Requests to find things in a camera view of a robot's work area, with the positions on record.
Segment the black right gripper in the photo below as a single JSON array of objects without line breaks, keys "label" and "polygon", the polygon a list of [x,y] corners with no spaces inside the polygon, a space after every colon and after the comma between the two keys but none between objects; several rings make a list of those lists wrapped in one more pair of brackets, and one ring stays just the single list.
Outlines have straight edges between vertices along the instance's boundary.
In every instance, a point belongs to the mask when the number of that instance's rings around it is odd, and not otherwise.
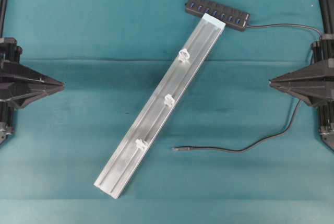
[{"label": "black right gripper", "polygon": [[312,65],[273,78],[269,86],[318,107],[333,102],[333,34],[323,34],[312,51]]}]

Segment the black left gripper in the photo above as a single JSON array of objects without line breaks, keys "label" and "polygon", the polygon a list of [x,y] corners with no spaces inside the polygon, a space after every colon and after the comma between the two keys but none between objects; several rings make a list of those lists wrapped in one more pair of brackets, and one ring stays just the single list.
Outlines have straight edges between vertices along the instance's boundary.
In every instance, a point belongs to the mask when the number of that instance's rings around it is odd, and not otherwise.
[{"label": "black left gripper", "polygon": [[1,38],[1,102],[23,109],[64,90],[63,82],[20,65],[21,54],[15,38]]}]

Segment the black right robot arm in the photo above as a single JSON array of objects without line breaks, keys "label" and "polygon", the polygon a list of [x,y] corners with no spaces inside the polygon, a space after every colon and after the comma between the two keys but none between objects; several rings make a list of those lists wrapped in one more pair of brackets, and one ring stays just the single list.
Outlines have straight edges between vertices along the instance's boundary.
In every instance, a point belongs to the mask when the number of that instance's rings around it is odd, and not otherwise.
[{"label": "black right robot arm", "polygon": [[270,87],[315,107],[322,142],[333,150],[333,0],[319,0],[324,34],[311,44],[313,63],[270,80]]}]

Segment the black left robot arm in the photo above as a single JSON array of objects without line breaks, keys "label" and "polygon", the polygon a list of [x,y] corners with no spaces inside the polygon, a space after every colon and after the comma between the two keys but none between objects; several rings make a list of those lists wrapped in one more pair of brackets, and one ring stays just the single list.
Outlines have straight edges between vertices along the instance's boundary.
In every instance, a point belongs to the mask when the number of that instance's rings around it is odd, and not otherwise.
[{"label": "black left robot arm", "polygon": [[64,90],[65,84],[20,64],[15,38],[1,37],[1,143],[14,132],[14,112]]}]

